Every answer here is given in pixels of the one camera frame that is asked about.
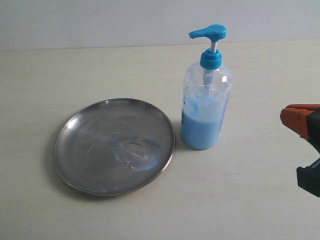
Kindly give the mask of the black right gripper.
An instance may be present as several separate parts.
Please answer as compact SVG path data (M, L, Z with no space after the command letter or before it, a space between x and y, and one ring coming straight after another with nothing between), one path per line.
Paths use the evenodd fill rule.
M280 112L284 126L297 133L320 152L320 105L290 104ZM296 169L297 185L320 197L320 159L311 165Z

